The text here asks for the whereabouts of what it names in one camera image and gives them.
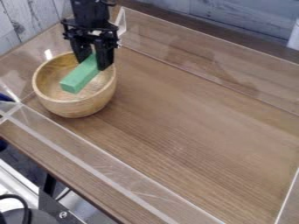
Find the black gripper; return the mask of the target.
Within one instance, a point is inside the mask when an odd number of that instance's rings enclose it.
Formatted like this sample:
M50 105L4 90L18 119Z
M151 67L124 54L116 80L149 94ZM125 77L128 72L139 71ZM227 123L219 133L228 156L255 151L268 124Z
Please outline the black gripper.
M104 71L115 61L117 27L109 22L109 8L116 0L69 0L73 18L64 18L62 37L69 41L77 62L92 54L94 45L97 69Z

